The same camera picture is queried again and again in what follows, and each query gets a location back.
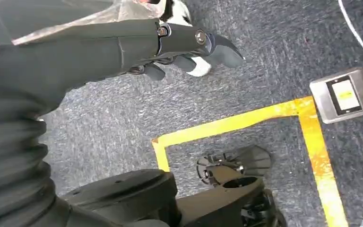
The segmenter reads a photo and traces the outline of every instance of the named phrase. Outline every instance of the black and white object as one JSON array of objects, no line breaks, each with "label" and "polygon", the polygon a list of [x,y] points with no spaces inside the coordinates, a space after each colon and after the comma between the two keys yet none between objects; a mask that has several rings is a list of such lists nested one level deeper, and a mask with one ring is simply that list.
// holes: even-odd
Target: black and white object
[{"label": "black and white object", "polygon": [[[165,3],[165,12],[160,17],[161,23],[170,23],[184,26],[191,25],[191,15],[187,6],[181,0],[141,0],[142,2],[150,4],[162,4]],[[201,57],[191,58],[195,63],[196,67],[192,71],[188,71],[187,74],[202,77],[209,73],[212,66]]]},{"label": "black and white object", "polygon": [[363,68],[352,68],[310,84],[324,123],[363,115]]}]

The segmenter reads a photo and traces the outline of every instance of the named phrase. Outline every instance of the yellow tape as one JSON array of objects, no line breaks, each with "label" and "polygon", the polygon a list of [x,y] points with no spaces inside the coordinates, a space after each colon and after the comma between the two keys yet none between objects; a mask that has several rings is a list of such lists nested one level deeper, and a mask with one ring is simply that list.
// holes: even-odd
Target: yellow tape
[{"label": "yellow tape", "polygon": [[313,99],[312,97],[297,99],[296,103],[302,134],[328,226],[348,227]]},{"label": "yellow tape", "polygon": [[168,146],[247,128],[272,118],[297,115],[299,116],[328,226],[347,227],[348,224],[343,204],[337,190],[312,96],[272,105],[160,136],[152,140],[158,167],[164,171],[170,171],[166,156],[166,147]]},{"label": "yellow tape", "polygon": [[160,136],[158,138],[158,143],[164,147],[168,147],[171,145],[223,134],[225,132],[247,128],[271,118],[288,117],[293,115],[297,115],[294,100],[172,132]]}]

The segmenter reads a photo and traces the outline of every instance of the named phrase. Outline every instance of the screw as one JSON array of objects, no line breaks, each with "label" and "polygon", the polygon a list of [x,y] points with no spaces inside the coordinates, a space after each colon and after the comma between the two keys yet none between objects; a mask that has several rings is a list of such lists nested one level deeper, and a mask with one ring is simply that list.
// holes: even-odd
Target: screw
[{"label": "screw", "polygon": [[158,28],[158,35],[159,36],[167,36],[168,35],[168,29],[165,27]]},{"label": "screw", "polygon": [[205,41],[207,40],[207,35],[202,30],[198,30],[195,34],[195,38],[198,44],[204,45]]}]

